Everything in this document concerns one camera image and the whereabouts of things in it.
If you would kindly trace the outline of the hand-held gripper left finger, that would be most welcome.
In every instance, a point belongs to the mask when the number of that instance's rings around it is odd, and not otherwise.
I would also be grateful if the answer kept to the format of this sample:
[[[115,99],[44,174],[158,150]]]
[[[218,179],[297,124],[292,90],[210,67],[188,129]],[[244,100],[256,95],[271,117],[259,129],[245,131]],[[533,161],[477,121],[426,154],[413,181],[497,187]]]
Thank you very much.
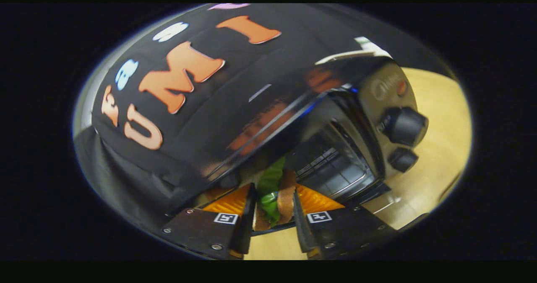
[[[253,183],[203,208],[187,208],[162,227],[162,238],[204,259],[242,260],[249,252],[256,207]]]

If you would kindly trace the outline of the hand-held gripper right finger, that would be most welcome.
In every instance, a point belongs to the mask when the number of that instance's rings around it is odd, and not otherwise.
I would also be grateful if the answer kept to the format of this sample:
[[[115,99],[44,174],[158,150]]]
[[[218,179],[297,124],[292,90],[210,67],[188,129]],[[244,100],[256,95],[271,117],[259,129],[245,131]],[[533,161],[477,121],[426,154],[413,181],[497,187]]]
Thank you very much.
[[[293,202],[298,241],[308,259],[354,259],[397,235],[355,198],[339,203],[297,185]]]

